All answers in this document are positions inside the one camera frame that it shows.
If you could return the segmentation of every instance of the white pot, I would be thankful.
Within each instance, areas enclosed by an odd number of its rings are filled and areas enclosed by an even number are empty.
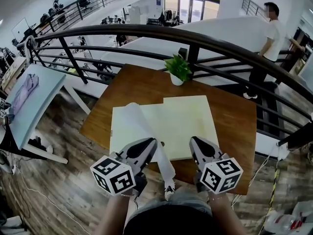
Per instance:
[[[170,75],[171,75],[172,83],[174,85],[179,86],[179,85],[182,85],[184,83],[184,81],[181,81],[178,77],[174,76],[173,74],[170,73]]]

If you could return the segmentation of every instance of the floor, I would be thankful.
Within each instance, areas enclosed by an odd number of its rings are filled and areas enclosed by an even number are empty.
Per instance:
[[[280,84],[278,87],[278,90],[276,90],[276,93],[280,94],[283,98],[292,102],[293,104],[298,106],[300,109],[302,109],[306,113],[308,113],[308,114],[313,113],[313,104],[309,103],[304,97],[302,97],[299,93],[297,93],[294,90],[292,90],[291,88],[289,88],[287,85],[285,85],[283,83]],[[302,116],[301,114],[299,114],[295,110],[291,109],[290,107],[288,107],[282,103],[279,103],[279,102],[278,102],[278,105],[280,105],[280,107],[281,107],[282,115],[295,120],[296,122],[298,122],[301,125],[305,125],[309,122],[309,120],[306,117]],[[295,127],[294,125],[292,125],[286,121],[283,121],[283,124],[284,124],[285,129],[290,130],[292,132],[295,132],[298,130],[297,127]]]
[[[94,99],[82,98],[90,108],[95,104]],[[79,134],[78,130],[85,117],[85,112],[65,91],[61,91],[41,118],[38,129],[52,143],[55,154],[68,158],[68,164],[41,160],[21,160],[19,164],[29,188],[46,195],[91,233],[105,213],[108,195],[96,186],[89,167],[103,155],[107,155],[108,151]],[[19,158],[9,156],[8,159],[16,163]],[[264,159],[261,156],[255,157],[254,171]],[[242,196],[234,205],[234,211],[248,234],[258,234],[267,214],[275,165],[276,161],[269,160],[250,186],[248,195]],[[274,209],[290,212],[298,201],[313,199],[313,167],[307,163],[304,154],[293,151],[278,164],[278,168]],[[160,175],[149,170],[145,170],[145,174],[148,185],[138,198],[140,206],[163,194]],[[195,190],[193,185],[179,181],[176,184],[178,187],[186,186]],[[12,176],[2,172],[0,186],[10,207],[16,215],[23,217],[34,235],[86,234],[45,197],[27,190],[20,174]],[[129,213],[134,209],[132,199]]]

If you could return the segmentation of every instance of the white t-shirt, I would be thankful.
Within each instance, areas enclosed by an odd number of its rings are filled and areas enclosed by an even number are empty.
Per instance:
[[[276,61],[286,38],[290,39],[291,37],[287,35],[285,27],[279,20],[269,22],[266,37],[273,39],[274,42],[263,56],[269,60]]]

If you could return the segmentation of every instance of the beige board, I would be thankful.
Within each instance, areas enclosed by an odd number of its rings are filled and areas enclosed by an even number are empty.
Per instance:
[[[163,104],[141,105],[140,109],[154,138],[164,143],[169,160],[191,158],[189,141],[192,136],[219,145],[206,96],[164,98]],[[147,132],[140,125],[128,124],[123,114],[123,107],[113,108],[110,153],[120,152],[127,144],[147,138]]]

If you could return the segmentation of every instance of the glass door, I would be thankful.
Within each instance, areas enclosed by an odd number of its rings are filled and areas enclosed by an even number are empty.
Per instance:
[[[192,0],[191,8],[191,20],[190,22],[196,22],[201,20],[203,1],[201,0]]]
[[[179,0],[179,3],[179,19],[186,24],[189,22],[190,0]]]

